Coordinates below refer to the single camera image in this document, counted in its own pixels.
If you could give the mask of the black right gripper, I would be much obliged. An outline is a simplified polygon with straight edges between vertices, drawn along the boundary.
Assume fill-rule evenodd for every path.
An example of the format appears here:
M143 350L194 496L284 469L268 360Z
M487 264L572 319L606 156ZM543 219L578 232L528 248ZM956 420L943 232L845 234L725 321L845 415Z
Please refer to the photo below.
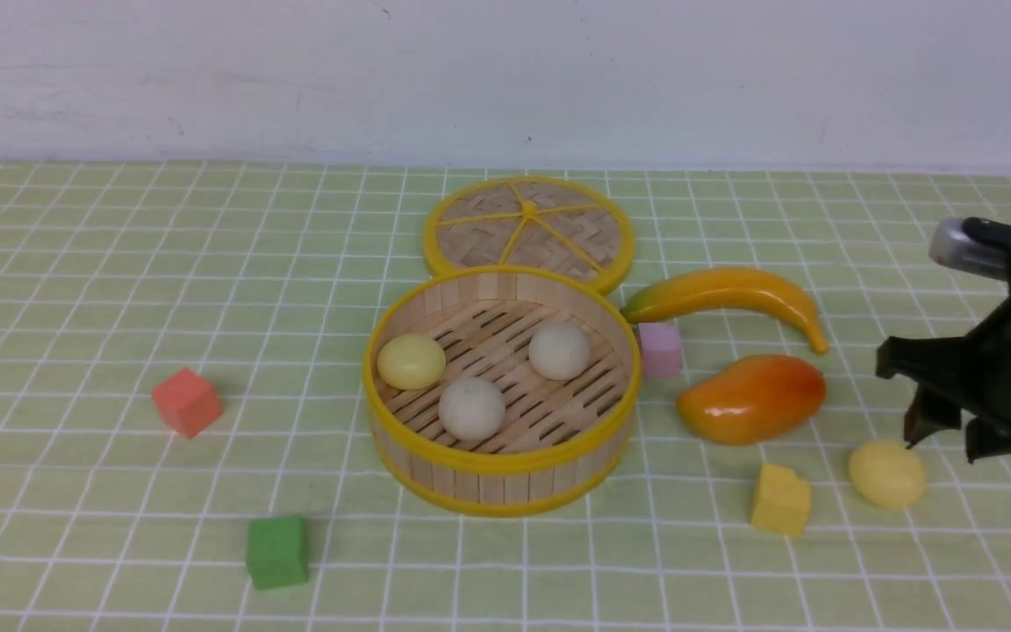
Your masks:
M1006 285L1006 297L970 332L935 339L888 337L876 352L876 376L910 377L904 413L907 449L966 425L966 460L1011 455L1011 225L990 219L944 219L929 243L932 261Z

